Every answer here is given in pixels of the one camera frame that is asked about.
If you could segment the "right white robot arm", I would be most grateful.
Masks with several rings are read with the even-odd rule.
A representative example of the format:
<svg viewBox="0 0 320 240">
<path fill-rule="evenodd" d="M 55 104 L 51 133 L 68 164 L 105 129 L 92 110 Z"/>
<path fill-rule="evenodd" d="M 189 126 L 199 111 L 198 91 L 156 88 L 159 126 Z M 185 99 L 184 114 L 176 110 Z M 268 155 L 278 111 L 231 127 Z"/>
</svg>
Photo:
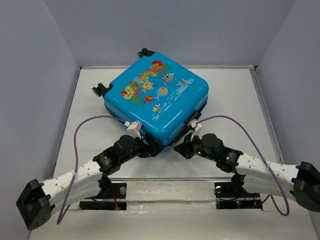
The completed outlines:
<svg viewBox="0 0 320 240">
<path fill-rule="evenodd" d="M 306 161 L 298 165 L 264 161 L 224 145 L 213 133 L 188 134 L 174 150 L 185 159 L 199 156 L 232 173 L 230 190 L 235 196 L 261 193 L 280 196 L 312 212 L 320 211 L 320 172 Z"/>
</svg>

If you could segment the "blue hard-shell suitcase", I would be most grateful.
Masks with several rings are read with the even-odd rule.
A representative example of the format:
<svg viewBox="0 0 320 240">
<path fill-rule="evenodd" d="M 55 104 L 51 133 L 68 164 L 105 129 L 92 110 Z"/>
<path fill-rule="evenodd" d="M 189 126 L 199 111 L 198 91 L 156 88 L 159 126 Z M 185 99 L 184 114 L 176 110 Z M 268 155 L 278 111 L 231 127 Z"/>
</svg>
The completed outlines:
<svg viewBox="0 0 320 240">
<path fill-rule="evenodd" d="M 167 56 L 143 48 L 138 60 L 108 86 L 92 88 L 108 112 L 125 122 L 139 121 L 143 136 L 172 145 L 201 116 L 208 101 L 208 83 Z"/>
</svg>

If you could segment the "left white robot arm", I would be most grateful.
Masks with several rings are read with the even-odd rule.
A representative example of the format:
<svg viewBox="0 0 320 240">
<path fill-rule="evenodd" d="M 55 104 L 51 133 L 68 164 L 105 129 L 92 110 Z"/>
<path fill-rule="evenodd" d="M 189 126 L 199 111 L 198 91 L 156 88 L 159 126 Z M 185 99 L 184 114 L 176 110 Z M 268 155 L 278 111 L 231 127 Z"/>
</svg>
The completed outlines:
<svg viewBox="0 0 320 240">
<path fill-rule="evenodd" d="M 54 213 L 82 199 L 108 196 L 112 185 L 109 176 L 122 164 L 135 157 L 155 157 L 164 148 L 150 134 L 146 138 L 123 135 L 73 171 L 44 181 L 30 180 L 16 201 L 26 228 L 32 231 L 41 227 Z"/>
</svg>

